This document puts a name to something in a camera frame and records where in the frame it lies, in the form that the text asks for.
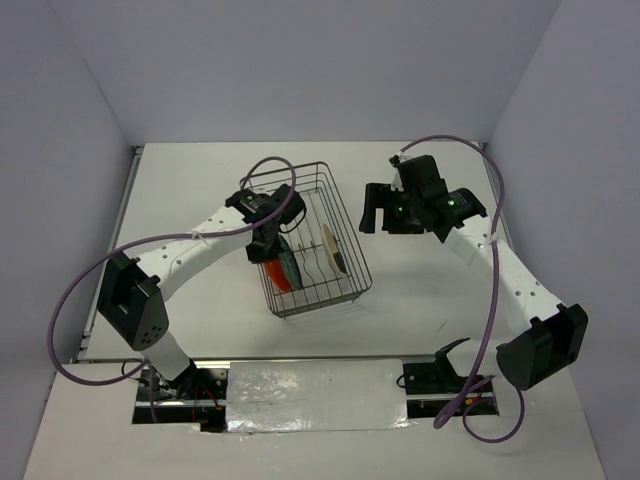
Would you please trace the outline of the orange plate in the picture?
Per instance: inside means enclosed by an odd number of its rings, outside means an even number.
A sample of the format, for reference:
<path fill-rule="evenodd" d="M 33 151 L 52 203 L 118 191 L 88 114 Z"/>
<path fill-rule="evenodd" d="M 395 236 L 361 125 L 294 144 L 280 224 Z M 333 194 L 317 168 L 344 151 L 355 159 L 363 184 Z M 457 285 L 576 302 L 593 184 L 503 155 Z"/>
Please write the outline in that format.
<path fill-rule="evenodd" d="M 264 269 L 268 278 L 279 291 L 292 291 L 291 283 L 289 282 L 279 259 L 273 259 L 265 262 Z"/>

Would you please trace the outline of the cream plate with dark edge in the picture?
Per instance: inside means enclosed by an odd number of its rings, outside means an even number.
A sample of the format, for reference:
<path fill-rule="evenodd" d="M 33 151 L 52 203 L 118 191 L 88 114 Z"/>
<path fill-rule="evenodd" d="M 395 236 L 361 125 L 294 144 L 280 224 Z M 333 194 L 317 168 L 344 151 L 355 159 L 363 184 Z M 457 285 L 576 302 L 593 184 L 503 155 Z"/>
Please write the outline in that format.
<path fill-rule="evenodd" d="M 322 245 L 330 268 L 339 278 L 346 278 L 348 272 L 344 258 L 338 248 L 333 232 L 327 224 L 322 225 L 321 234 Z"/>

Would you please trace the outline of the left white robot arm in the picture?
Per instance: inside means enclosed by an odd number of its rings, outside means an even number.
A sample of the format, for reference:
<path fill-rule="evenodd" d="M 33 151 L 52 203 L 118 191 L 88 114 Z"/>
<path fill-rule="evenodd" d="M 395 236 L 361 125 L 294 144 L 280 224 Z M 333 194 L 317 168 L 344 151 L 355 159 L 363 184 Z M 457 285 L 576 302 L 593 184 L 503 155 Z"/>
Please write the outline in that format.
<path fill-rule="evenodd" d="M 171 333 L 166 301 L 236 250 L 245 250 L 252 264 L 277 259 L 284 252 L 283 228 L 305 212 L 301 195 L 287 184 L 271 194 L 239 190 L 184 239 L 136 258 L 117 253 L 109 259 L 98 311 L 153 367 L 161 388 L 173 398 L 185 398 L 204 384 L 206 375 Z"/>

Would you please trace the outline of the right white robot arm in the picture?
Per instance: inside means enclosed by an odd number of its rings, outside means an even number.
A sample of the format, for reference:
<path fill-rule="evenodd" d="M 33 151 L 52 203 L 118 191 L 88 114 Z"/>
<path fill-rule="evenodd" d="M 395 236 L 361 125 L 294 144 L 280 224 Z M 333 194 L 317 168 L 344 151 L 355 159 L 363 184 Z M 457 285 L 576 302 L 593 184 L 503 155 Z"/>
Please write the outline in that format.
<path fill-rule="evenodd" d="M 498 306 L 516 336 L 497 347 L 503 377 L 527 391 L 574 363 L 588 314 L 565 305 L 493 231 L 480 200 L 467 188 L 450 190 L 430 155 L 393 157 L 391 183 L 365 187 L 359 230 L 372 234 L 432 233 L 498 292 Z"/>

